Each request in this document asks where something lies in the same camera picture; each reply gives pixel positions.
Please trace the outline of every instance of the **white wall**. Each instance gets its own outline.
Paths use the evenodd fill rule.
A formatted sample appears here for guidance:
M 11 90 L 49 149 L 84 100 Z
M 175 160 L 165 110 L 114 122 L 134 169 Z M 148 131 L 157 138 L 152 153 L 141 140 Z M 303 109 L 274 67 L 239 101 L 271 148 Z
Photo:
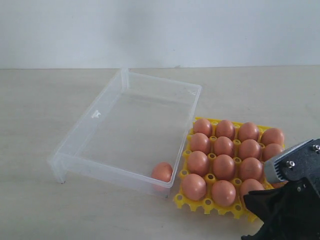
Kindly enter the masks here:
M 317 64 L 319 0 L 0 0 L 0 68 Z

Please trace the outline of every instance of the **transparent container lid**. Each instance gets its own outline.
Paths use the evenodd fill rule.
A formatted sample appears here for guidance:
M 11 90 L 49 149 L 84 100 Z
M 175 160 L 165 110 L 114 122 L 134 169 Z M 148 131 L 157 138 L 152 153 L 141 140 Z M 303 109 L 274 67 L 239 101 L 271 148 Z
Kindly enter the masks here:
M 167 197 L 201 86 L 119 70 L 48 162 L 59 183 L 67 171 Z M 170 182 L 151 178 L 160 162 Z

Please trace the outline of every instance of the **screw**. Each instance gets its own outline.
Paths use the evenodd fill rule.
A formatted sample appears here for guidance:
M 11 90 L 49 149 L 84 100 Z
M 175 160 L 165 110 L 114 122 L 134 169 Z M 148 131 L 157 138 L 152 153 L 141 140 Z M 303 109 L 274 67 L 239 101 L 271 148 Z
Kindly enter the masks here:
M 294 161 L 287 161 L 285 164 L 290 169 L 292 169 L 296 165 Z
M 320 145 L 313 145 L 312 148 L 313 148 L 313 151 L 315 151 L 316 153 L 319 153 Z

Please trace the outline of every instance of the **table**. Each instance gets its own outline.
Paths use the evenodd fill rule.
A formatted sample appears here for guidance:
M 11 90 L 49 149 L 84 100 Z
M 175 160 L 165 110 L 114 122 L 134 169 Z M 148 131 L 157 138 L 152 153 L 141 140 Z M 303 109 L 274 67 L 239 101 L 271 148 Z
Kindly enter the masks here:
M 196 116 L 282 128 L 287 147 L 320 133 L 320 66 L 132 69 L 203 86 Z M 6 240 L 239 240 L 249 223 L 68 173 L 46 162 L 116 69 L 0 70 L 0 234 Z

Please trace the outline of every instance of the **robotic arm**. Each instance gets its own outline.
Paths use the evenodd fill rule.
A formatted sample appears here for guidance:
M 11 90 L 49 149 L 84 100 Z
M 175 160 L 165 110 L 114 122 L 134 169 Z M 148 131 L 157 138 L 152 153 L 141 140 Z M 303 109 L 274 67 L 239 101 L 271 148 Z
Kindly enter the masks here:
M 283 187 L 251 191 L 248 210 L 263 222 L 242 240 L 320 240 L 320 138 L 293 146 L 264 164 L 269 183 Z

